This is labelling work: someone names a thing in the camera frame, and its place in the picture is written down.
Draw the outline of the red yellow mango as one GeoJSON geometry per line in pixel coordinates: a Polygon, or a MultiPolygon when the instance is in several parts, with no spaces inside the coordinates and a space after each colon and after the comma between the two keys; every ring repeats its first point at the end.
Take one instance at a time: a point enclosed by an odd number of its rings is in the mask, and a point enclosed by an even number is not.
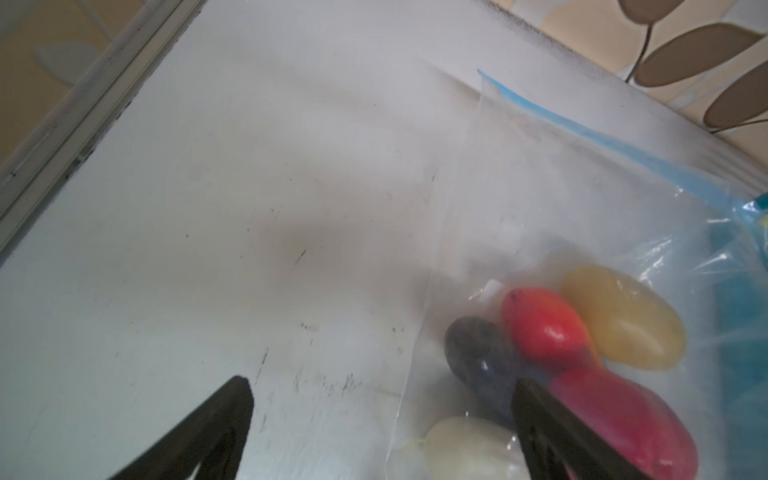
{"type": "Polygon", "coordinates": [[[552,290],[509,291],[501,302],[501,318],[515,348],[531,364],[553,372],[601,365],[584,321],[552,290]]]}

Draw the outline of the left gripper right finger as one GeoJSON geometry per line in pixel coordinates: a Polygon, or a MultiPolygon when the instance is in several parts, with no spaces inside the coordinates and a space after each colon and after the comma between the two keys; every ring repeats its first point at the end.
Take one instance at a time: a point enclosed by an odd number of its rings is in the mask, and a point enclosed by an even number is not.
{"type": "Polygon", "coordinates": [[[532,479],[646,479],[532,379],[517,381],[511,413],[532,479]]]}

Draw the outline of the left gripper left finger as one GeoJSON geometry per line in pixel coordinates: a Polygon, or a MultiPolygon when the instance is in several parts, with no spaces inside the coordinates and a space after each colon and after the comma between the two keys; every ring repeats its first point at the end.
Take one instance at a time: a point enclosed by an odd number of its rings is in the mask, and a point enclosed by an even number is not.
{"type": "Polygon", "coordinates": [[[234,479],[251,425],[249,381],[234,376],[115,479],[234,479]]]}

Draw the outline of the yellow potato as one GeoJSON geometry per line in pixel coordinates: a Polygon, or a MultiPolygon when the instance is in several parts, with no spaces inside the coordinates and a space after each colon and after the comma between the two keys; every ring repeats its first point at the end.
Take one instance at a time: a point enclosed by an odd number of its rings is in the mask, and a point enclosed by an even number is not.
{"type": "Polygon", "coordinates": [[[563,297],[586,324],[605,358],[648,371],[677,366],[687,350],[683,321],[645,284],[600,265],[566,274],[563,297]]]}

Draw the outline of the white radish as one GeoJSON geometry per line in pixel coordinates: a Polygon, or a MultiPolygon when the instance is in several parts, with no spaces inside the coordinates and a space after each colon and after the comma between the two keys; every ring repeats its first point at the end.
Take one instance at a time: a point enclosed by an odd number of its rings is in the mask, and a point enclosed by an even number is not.
{"type": "Polygon", "coordinates": [[[517,435],[491,421],[457,416],[391,453],[390,479],[528,479],[517,435]]]}

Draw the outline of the clear zip top bag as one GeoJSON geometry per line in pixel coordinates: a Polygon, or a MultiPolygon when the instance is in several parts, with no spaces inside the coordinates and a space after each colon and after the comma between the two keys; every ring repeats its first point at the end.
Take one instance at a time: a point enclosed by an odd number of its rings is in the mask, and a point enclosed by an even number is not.
{"type": "Polygon", "coordinates": [[[765,478],[766,197],[482,84],[386,477],[529,478],[525,384],[646,478],[765,478]]]}

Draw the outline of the red apple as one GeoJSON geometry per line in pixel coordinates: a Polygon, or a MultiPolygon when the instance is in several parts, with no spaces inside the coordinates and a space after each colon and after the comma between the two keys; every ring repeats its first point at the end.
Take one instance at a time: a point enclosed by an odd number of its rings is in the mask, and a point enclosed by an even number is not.
{"type": "Polygon", "coordinates": [[[649,477],[696,477],[695,442],[653,391],[603,368],[565,371],[551,380],[548,390],[649,477]]]}

